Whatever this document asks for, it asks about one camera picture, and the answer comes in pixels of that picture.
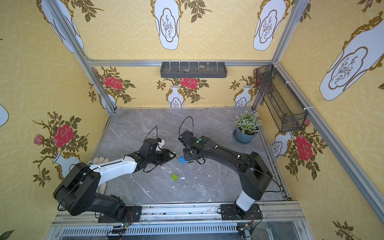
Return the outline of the blue lego brick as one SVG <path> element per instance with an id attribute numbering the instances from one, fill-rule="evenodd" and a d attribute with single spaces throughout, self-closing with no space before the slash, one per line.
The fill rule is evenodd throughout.
<path id="1" fill-rule="evenodd" d="M 180 161 L 180 164 L 187 164 L 188 163 L 188 161 L 186 161 L 184 157 L 180 157 L 179 161 Z"/>

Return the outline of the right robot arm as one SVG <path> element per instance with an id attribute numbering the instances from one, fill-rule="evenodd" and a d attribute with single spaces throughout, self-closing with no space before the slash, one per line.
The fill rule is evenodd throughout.
<path id="1" fill-rule="evenodd" d="M 239 210 L 247 212 L 255 202 L 261 200 L 273 180 L 266 163 L 256 152 L 236 152 L 218 145 L 206 136 L 197 138 L 189 131 L 183 132 L 179 141 L 185 146 L 185 159 L 214 160 L 238 173 L 242 191 L 235 204 Z"/>

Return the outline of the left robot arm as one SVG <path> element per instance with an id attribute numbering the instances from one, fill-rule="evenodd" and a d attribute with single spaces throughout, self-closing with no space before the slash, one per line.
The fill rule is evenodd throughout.
<path id="1" fill-rule="evenodd" d="M 142 147 L 123 158 L 106 164 L 76 164 L 59 184 L 53 197 L 72 216 L 83 212 L 96 212 L 116 220 L 122 220 L 128 213 L 126 204 L 113 195 L 97 193 L 97 188 L 109 180 L 122 175 L 144 170 L 147 165 L 161 166 L 176 157 L 168 149 L 162 149 L 164 140 L 146 139 Z"/>

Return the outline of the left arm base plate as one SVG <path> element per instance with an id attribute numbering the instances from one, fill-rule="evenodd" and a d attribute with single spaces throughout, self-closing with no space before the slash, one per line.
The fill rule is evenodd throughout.
<path id="1" fill-rule="evenodd" d="M 101 214 L 98 219 L 98 223 L 138 223 L 140 221 L 142 213 L 141 206 L 125 206 L 118 210 L 116 214 L 111 216 L 107 214 Z"/>

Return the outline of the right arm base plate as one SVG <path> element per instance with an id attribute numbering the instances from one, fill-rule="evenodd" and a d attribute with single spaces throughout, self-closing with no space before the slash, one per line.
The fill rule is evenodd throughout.
<path id="1" fill-rule="evenodd" d="M 253 204 L 248 211 L 242 210 L 235 203 L 222 204 L 217 212 L 222 216 L 222 220 L 224 221 L 253 221 L 262 219 L 262 213 L 258 204 Z"/>

